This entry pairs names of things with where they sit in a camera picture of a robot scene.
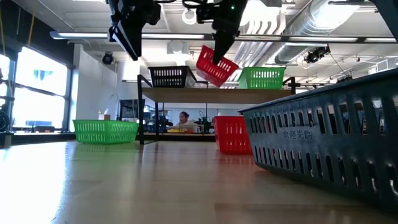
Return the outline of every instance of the desk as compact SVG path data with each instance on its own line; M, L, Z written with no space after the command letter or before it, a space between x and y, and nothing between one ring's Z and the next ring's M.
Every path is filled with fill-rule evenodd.
M295 86L295 80L292 80L292 86ZM139 105L139 141L144 144L144 129L142 120L144 119L143 96L155 102L155 127L159 126L159 103L205 103L206 116L208 103L236 103L236 104L259 104L285 96L295 94L295 88L291 90L241 90L241 89L220 89L220 88L153 88L152 84L142 75L137 76L138 87L138 105ZM159 129L155 128L155 139L159 140ZM166 141L168 135L162 135ZM204 141L209 136L199 134L196 138L203 138Z

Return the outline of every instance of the table surface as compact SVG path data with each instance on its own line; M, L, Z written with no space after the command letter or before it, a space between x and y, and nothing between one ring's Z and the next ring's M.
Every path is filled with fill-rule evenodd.
M290 96L290 90L241 90L219 88L143 88L142 94L159 103L258 104Z
M14 146L0 183L0 223L397 223L214 142Z

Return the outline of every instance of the green basket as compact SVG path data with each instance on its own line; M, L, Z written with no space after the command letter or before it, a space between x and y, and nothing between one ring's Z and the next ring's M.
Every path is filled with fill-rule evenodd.
M138 124L127 121L73 120L81 143L115 144L136 140Z
M280 90L286 68L244 68L239 88Z

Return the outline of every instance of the black basket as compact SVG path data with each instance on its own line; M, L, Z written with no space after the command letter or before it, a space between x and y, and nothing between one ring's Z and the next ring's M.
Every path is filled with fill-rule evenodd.
M154 87L193 88L197 79L189 66L149 67Z
M397 105L395 69L241 112L259 167L396 212Z

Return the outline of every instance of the ceiling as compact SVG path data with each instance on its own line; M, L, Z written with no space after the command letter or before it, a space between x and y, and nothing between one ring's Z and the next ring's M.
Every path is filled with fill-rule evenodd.
M287 21L298 13L308 0L295 0L295 6L287 10ZM72 1L72 0L14 0L25 10L32 12L49 26L60 32L106 32L110 26L110 12L108 5L102 2ZM392 36L381 15L374 12L375 8L362 7L354 13L343 25L333 31L331 35L366 35ZM173 32L173 33L211 33L210 24L188 25L182 21L183 6L180 1L163 5L161 20L156 26L146 25L143 32ZM245 33L247 27L241 27ZM167 42L159 40L144 40L140 63L146 66L176 65L172 57L167 56ZM195 68L203 44L214 47L212 42L188 41L190 53L187 65ZM240 46L236 42L227 53L228 59L234 56ZM351 72L354 77L368 74L375 63L398 56L398 45L391 44L331 44L334 57L323 58L320 63L306 69L302 66L302 58L290 64L286 69L286 76L299 77L301 81L326 82L329 77L341 72L341 69ZM128 60L127 54L117 45L106 40L90 40L84 42L84 49L89 54L101 58L107 51L114 52L118 60Z

